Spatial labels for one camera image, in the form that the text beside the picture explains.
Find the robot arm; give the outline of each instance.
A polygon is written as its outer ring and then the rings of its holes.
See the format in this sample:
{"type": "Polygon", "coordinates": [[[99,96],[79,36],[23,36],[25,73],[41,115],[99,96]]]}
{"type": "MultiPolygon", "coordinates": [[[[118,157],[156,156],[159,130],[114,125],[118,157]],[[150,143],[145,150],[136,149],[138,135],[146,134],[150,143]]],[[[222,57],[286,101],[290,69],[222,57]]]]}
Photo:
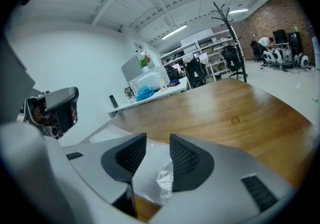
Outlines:
{"type": "Polygon", "coordinates": [[[24,102],[25,121],[58,140],[77,123],[78,97],[77,87],[32,96],[24,102]]]}

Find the fluorescent light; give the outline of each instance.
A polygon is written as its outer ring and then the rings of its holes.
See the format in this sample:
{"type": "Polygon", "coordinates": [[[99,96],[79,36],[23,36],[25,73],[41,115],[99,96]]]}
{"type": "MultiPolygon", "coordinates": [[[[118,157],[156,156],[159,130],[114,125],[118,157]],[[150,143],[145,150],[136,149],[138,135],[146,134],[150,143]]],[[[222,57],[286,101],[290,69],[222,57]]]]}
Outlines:
{"type": "Polygon", "coordinates": [[[232,10],[232,11],[229,11],[229,14],[242,13],[242,12],[246,12],[246,11],[248,11],[248,9],[232,10]]]}
{"type": "Polygon", "coordinates": [[[169,33],[169,34],[165,35],[164,37],[162,37],[162,40],[165,40],[166,38],[172,36],[173,34],[179,32],[180,30],[183,30],[186,27],[187,27],[187,25],[183,25],[182,27],[177,28],[176,30],[174,30],[171,33],[169,33]]]}

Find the black vent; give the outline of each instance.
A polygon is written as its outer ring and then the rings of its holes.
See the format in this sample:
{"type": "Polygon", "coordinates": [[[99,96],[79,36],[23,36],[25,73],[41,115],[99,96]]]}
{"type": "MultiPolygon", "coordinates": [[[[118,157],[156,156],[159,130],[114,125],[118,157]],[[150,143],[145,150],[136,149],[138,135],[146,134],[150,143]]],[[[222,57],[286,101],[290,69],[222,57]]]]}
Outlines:
{"type": "Polygon", "coordinates": [[[170,157],[173,192],[196,189],[214,170],[215,162],[210,153],[176,134],[170,134],[170,157]]]}
{"type": "Polygon", "coordinates": [[[199,164],[199,155],[174,139],[170,143],[170,156],[174,162],[175,179],[194,171],[199,164]]]}
{"type": "Polygon", "coordinates": [[[82,157],[83,154],[81,154],[80,152],[75,152],[75,153],[71,153],[71,154],[67,154],[66,157],[68,158],[68,160],[72,160],[72,159],[76,159],[79,157],[82,157]]]}
{"type": "Polygon", "coordinates": [[[135,174],[146,155],[146,146],[147,141],[142,137],[131,145],[117,152],[115,154],[115,161],[127,171],[135,174]]]}
{"type": "Polygon", "coordinates": [[[241,181],[261,212],[267,210],[278,201],[256,175],[242,178],[241,181]]]}

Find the wooden table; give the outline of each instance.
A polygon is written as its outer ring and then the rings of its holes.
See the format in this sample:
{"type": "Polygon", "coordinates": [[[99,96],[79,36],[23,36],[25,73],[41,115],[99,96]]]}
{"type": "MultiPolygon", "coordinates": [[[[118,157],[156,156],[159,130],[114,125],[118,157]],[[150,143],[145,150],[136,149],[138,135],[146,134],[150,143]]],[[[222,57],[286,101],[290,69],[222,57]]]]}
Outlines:
{"type": "MultiPolygon", "coordinates": [[[[234,78],[212,82],[118,114],[111,124],[169,143],[170,133],[242,149],[301,184],[319,133],[300,113],[269,93],[234,78]]],[[[160,208],[136,199],[139,219],[160,208]]]]}

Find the green plant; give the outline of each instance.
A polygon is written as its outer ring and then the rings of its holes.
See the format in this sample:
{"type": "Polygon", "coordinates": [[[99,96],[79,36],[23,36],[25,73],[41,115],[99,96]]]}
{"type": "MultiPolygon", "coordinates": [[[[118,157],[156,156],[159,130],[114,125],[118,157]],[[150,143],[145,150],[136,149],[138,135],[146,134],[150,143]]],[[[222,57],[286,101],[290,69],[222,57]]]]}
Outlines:
{"type": "Polygon", "coordinates": [[[140,60],[140,68],[143,68],[146,66],[148,66],[147,58],[143,58],[142,60],[140,60]]]}

